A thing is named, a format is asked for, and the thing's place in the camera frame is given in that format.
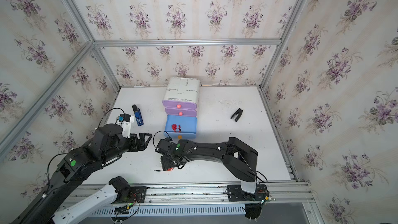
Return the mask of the purple drawer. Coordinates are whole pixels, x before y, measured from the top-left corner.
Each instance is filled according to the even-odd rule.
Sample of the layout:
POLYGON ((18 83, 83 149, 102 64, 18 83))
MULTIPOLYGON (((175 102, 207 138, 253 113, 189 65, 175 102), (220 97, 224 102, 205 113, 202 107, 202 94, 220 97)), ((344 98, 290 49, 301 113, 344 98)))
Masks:
POLYGON ((196 117, 198 115, 196 110, 187 110, 182 108, 166 108, 165 112, 167 115, 185 116, 185 117, 196 117))
POLYGON ((177 108, 177 109, 184 109, 184 110, 196 110, 197 109, 197 104, 195 102, 163 100, 162 104, 165 108, 177 108))

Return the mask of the red earphones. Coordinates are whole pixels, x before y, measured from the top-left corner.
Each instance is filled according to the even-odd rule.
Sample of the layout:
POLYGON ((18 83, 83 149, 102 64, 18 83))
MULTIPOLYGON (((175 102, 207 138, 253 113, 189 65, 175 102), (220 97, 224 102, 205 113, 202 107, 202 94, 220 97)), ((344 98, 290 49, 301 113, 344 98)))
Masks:
POLYGON ((169 169, 165 169, 165 170, 154 170, 155 172, 169 172, 172 171, 174 168, 169 168, 169 169))
POLYGON ((181 125, 172 124, 172 130, 174 132, 181 132, 181 125))

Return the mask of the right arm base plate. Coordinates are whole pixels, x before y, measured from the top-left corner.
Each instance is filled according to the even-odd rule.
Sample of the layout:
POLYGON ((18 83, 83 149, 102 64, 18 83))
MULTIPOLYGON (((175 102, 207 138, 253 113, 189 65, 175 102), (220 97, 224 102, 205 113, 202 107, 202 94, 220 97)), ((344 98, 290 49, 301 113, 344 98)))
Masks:
POLYGON ((266 202, 271 199, 266 185, 256 184, 254 193, 247 193, 241 185, 228 185, 225 191, 229 202, 266 202))

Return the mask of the blue bottom drawer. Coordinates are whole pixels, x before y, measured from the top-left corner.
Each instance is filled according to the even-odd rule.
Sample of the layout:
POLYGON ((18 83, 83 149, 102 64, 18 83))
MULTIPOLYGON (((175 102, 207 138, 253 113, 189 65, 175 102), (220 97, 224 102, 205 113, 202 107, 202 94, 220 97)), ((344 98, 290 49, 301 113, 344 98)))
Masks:
POLYGON ((193 140, 197 137, 197 123, 198 119, 196 117, 168 115, 164 128, 164 136, 171 137, 173 140, 179 140, 178 136, 181 135, 181 140, 193 140), (181 132, 174 132, 172 124, 181 125, 181 132))

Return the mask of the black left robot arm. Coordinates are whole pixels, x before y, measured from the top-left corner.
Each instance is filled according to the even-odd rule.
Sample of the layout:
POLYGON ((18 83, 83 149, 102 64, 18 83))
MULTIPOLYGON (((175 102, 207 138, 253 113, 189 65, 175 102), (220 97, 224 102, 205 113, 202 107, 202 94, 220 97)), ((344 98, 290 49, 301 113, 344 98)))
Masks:
POLYGON ((144 151, 151 133, 122 135, 123 128, 111 123, 95 130, 94 138, 71 150, 57 165, 48 185, 13 221, 14 224, 46 224, 61 204, 90 175, 118 160, 126 152, 144 151))

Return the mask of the purple top drawer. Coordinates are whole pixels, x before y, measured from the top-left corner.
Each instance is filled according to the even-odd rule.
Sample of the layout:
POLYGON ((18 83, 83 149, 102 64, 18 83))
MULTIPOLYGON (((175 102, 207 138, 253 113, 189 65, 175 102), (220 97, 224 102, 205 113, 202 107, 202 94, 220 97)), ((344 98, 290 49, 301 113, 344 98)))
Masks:
POLYGON ((196 110, 197 109, 197 104, 195 102, 163 100, 162 104, 165 108, 177 108, 177 109, 184 109, 184 110, 196 110))

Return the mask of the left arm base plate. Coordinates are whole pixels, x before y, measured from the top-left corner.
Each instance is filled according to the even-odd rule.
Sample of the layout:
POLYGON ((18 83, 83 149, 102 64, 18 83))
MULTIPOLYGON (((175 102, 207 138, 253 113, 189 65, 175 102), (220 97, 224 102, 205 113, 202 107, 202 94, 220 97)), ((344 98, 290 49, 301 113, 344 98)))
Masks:
POLYGON ((133 203, 135 201, 144 203, 146 197, 147 187, 130 187, 117 191, 116 200, 113 204, 133 203))

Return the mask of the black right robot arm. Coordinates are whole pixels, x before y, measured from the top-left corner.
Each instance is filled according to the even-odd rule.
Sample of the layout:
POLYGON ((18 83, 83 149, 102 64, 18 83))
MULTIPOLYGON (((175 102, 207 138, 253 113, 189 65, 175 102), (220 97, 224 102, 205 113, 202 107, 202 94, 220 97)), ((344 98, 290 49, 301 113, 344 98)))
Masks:
POLYGON ((188 162, 203 160, 223 164, 241 181, 241 190, 255 194, 257 187, 258 152, 238 138, 227 142, 197 143, 179 140, 177 143, 161 139, 155 147, 161 155, 163 170, 183 168, 188 162))

